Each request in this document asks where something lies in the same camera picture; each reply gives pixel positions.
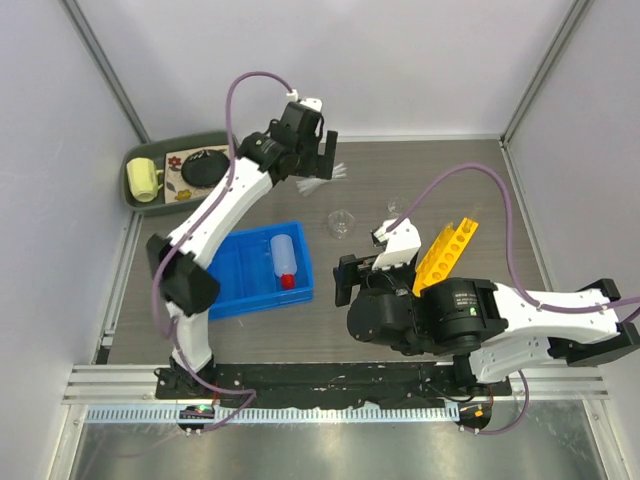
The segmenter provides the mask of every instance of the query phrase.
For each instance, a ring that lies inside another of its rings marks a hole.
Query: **plastic bottle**
[[[271,259],[273,271],[277,277],[280,277],[282,288],[285,290],[295,288],[298,265],[293,252],[293,241],[289,235],[276,235],[271,239]]]

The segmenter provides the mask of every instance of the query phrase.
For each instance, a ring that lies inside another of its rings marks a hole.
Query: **wooden tabletop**
[[[378,252],[370,230],[389,217],[388,201],[413,201],[438,174],[454,165],[475,161],[495,169],[509,183],[495,140],[340,143],[336,163],[347,166],[347,180],[322,185],[302,197],[295,179],[277,185],[254,205],[236,230],[293,220],[304,226],[313,261],[311,303],[225,319],[210,324],[209,341],[219,362],[337,362],[405,360],[387,347],[356,342],[347,333],[348,307],[334,306],[332,268],[342,255]],[[514,256],[524,286],[543,290],[533,250],[512,192]],[[457,224],[481,205],[479,228],[458,262],[456,276],[487,278],[511,284],[505,261],[505,218],[500,192],[478,172],[456,174],[441,184],[411,217],[422,238],[422,253],[440,229]],[[327,216],[348,210],[356,219],[352,234],[331,237]],[[189,213],[145,218],[129,275],[109,363],[164,364],[171,346],[153,327],[151,277],[144,245],[153,233],[168,234]]]

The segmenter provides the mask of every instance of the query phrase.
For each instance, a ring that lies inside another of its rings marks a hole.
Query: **blue basket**
[[[296,286],[291,290],[282,288],[271,260],[271,238],[281,233],[293,240],[298,267]],[[209,309],[209,321],[313,299],[311,255],[300,222],[229,234],[207,271],[220,282],[220,294]]]

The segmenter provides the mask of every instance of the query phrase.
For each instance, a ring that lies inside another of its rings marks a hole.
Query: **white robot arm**
[[[208,340],[208,309],[220,285],[206,272],[216,251],[247,210],[289,175],[330,179],[337,132],[327,132],[323,155],[318,154],[322,138],[322,102],[303,99],[290,102],[267,133],[256,132],[238,148],[232,187],[203,223],[186,239],[165,270],[160,289],[171,317],[176,318],[176,339],[184,358],[194,371],[212,360]],[[172,246],[202,217],[226,187],[227,176],[198,209],[167,238],[152,236],[147,254],[152,273]],[[185,367],[174,349],[173,361]]]
[[[388,345],[405,355],[453,355],[461,386],[501,382],[522,368],[553,359],[599,365],[640,347],[633,324],[613,309],[554,313],[523,300],[514,288],[489,280],[450,278],[411,293],[420,236],[408,219],[391,232],[388,220],[372,232],[384,247],[375,257],[344,256],[334,268],[336,306],[351,303],[347,327],[361,342]],[[575,293],[529,292],[546,305],[587,307],[619,298],[615,283],[596,282]]]

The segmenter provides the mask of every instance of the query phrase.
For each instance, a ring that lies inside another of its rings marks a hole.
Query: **yellow mug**
[[[153,160],[134,158],[127,163],[127,177],[131,195],[139,202],[148,203],[158,196],[162,184],[158,184],[158,175],[164,170],[156,170]]]

